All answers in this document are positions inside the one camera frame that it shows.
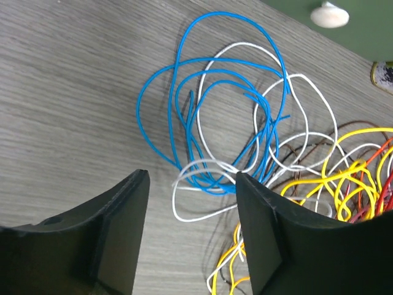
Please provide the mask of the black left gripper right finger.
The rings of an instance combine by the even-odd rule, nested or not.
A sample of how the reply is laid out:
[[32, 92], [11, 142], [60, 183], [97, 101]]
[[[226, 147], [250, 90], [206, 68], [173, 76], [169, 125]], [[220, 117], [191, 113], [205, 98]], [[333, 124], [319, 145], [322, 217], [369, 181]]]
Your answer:
[[245, 173], [236, 199], [254, 294], [391, 294], [392, 213], [351, 224], [303, 208]]

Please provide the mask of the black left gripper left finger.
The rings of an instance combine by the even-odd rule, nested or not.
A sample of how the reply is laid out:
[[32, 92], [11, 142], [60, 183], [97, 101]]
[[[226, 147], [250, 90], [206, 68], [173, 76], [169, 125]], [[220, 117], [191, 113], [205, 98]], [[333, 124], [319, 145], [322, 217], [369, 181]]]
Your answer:
[[39, 224], [1, 227], [1, 293], [131, 294], [149, 188], [136, 170]]

